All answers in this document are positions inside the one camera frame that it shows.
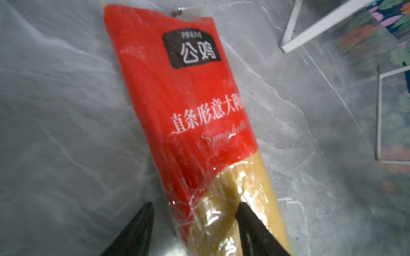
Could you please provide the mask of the red spaghetti bag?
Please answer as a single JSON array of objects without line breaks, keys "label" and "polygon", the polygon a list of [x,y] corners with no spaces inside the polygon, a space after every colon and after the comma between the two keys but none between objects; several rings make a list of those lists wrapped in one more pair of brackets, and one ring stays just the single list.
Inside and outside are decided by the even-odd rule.
[{"label": "red spaghetti bag", "polygon": [[239,203],[293,250],[213,18],[109,4],[104,23],[192,256],[243,256]]}]

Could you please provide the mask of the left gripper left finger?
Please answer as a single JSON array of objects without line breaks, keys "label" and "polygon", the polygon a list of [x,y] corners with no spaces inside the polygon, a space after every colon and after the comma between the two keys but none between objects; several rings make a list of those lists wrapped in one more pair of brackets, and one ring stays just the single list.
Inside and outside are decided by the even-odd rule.
[{"label": "left gripper left finger", "polygon": [[101,256],[148,256],[154,217],[153,203],[145,203]]}]

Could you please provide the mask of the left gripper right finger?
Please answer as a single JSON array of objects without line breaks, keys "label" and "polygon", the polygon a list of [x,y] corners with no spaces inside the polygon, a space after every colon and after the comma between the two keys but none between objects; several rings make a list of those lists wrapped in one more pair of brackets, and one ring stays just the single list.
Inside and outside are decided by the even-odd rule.
[{"label": "left gripper right finger", "polygon": [[239,203],[235,218],[244,256],[290,256],[247,203]]}]

